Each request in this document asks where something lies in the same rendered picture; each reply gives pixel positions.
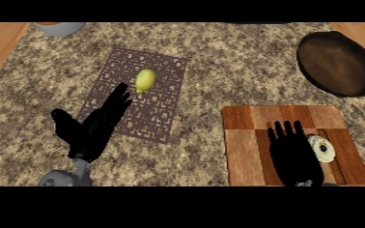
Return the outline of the pale grey pot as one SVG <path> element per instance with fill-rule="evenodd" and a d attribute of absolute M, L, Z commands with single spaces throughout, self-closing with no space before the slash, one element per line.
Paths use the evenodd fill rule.
<path fill-rule="evenodd" d="M 53 37 L 65 37 L 71 35 L 84 27 L 84 25 L 84 22 L 60 22 L 52 25 L 37 23 L 40 30 Z"/>

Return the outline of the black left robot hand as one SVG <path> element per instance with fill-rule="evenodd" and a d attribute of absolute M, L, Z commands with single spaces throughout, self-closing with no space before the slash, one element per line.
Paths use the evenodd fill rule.
<path fill-rule="evenodd" d="M 56 135 L 69 145 L 66 156 L 71 159 L 78 158 L 91 163 L 100 157 L 114 128 L 131 103 L 128 85 L 121 82 L 102 107 L 93 110 L 83 122 L 78 122 L 62 109 L 56 108 L 50 112 Z"/>

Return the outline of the purple patterned placemat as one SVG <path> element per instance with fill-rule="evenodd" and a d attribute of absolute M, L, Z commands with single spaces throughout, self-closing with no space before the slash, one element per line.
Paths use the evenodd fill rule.
<path fill-rule="evenodd" d="M 130 100 L 124 117 L 114 132 L 148 141 L 167 144 L 183 86 L 183 74 L 188 60 L 114 46 L 89 96 L 77 114 L 83 122 L 102 104 L 120 84 L 128 85 Z M 151 89 L 140 94 L 136 78 L 142 70 L 156 74 Z"/>

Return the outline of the white frosted cupcake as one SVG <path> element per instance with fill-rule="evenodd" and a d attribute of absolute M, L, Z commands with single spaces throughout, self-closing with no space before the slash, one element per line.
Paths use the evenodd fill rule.
<path fill-rule="evenodd" d="M 307 137 L 307 142 L 315 152 L 316 158 L 319 162 L 331 162 L 335 158 L 335 149 L 326 138 L 322 136 L 312 134 Z"/>

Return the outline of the yellow-green lemon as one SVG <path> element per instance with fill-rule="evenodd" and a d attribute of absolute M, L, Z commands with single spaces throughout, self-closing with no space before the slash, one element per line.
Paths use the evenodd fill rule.
<path fill-rule="evenodd" d="M 156 78 L 156 75 L 155 75 L 154 70 L 145 69 L 139 72 L 137 78 L 136 78 L 136 90 L 139 93 L 142 93 L 152 87 L 155 78 Z"/>

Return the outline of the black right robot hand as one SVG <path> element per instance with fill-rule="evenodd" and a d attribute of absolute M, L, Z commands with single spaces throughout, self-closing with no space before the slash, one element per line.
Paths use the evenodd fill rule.
<path fill-rule="evenodd" d="M 267 129 L 267 138 L 272 163 L 284 186 L 294 187 L 297 182 L 312 180 L 312 187 L 319 187 L 323 184 L 323 172 L 301 122 L 275 122 Z"/>

